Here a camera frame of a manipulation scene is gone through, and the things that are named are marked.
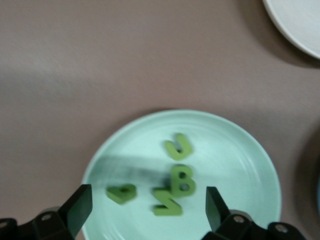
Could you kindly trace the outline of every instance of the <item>plate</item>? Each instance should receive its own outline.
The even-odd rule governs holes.
[[[296,47],[320,59],[320,1],[263,0],[279,31]]]
[[[173,160],[166,141],[183,134],[193,153]],[[155,216],[154,188],[165,188],[173,166],[192,169],[193,195],[177,198],[183,215]],[[260,226],[278,221],[281,190],[261,145],[222,117],[194,110],[168,110],[141,117],[114,133],[96,152],[83,177],[92,185],[93,209],[83,226],[87,240],[200,240],[211,230],[206,187],[215,186],[230,209],[247,212]],[[108,187],[132,184],[137,196],[119,205]]]

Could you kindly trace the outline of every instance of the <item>screw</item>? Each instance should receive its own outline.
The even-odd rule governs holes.
[[[46,215],[42,216],[41,220],[45,221],[45,220],[48,220],[50,218],[51,218],[51,214],[46,214]]]
[[[4,228],[7,225],[8,223],[6,221],[0,222],[0,229]]]
[[[280,233],[287,233],[289,230],[288,228],[286,228],[285,226],[283,226],[282,224],[277,224],[274,226]]]
[[[245,222],[244,218],[242,216],[234,216],[233,217],[233,220],[236,222],[236,223],[239,223],[239,224],[243,224]]]

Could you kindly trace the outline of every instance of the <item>light green plate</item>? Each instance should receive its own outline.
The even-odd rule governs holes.
[[[193,153],[169,157],[165,141],[184,134]],[[155,216],[153,188],[167,187],[170,170],[192,168],[193,195],[177,198],[182,216]],[[87,240],[200,240],[210,226],[206,187],[215,186],[230,209],[247,212],[260,226],[276,222],[281,190],[275,168],[261,145],[222,117],[194,110],[168,110],[139,118],[113,134],[96,152],[85,175],[92,185],[93,209],[83,227]],[[133,184],[137,196],[124,205],[106,188]]]

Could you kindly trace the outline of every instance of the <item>gray tabletop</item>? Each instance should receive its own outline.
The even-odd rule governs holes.
[[[0,217],[22,224],[64,203],[126,123],[193,109],[261,143],[281,220],[315,240],[319,91],[320,61],[259,0],[1,1]]]

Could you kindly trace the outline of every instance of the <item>dark object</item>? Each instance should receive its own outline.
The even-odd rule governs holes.
[[[206,188],[205,212],[212,231],[202,240],[306,240],[290,224],[272,222],[264,229],[241,214],[232,214],[216,187]]]
[[[92,211],[91,185],[81,185],[58,211],[47,211],[18,226],[0,219],[0,240],[74,240]]]
[[[81,185],[59,208],[17,226],[0,219],[0,240],[74,240],[92,211],[91,185]],[[241,214],[232,214],[216,187],[207,187],[205,211],[212,231],[202,240],[306,240],[294,226],[272,222],[263,229]]]

